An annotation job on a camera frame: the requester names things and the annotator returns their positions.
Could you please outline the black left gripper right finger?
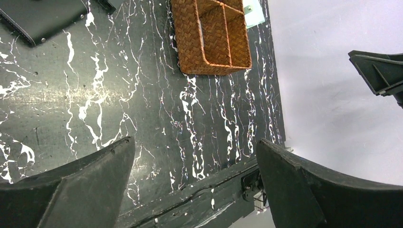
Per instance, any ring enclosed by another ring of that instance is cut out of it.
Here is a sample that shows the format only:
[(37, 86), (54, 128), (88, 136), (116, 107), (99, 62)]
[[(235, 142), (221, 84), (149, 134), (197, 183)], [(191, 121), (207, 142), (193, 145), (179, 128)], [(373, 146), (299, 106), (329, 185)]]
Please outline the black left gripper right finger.
[(260, 139), (256, 157), (277, 228), (400, 228), (403, 188), (343, 174)]

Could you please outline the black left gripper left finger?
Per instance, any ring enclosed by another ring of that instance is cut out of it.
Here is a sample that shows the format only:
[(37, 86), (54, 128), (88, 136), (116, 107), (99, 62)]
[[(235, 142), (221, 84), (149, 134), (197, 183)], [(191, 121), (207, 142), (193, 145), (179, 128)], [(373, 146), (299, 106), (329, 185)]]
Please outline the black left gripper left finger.
[(58, 168), (0, 185), (3, 228), (113, 228), (135, 156), (122, 138)]

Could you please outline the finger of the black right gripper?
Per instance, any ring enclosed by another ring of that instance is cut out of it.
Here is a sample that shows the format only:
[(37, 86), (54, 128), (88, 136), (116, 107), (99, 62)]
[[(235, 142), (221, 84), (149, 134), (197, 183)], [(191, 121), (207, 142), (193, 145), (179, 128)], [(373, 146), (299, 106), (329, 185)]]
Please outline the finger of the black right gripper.
[(349, 61), (374, 95), (393, 96), (403, 106), (403, 55), (352, 50)]

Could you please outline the black leather card holder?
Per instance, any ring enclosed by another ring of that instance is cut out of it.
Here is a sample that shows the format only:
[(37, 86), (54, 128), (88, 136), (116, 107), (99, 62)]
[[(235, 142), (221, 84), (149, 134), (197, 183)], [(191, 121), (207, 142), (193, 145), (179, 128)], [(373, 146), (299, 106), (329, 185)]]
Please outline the black leather card holder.
[(83, 0), (2, 0), (1, 19), (37, 46), (89, 13)]

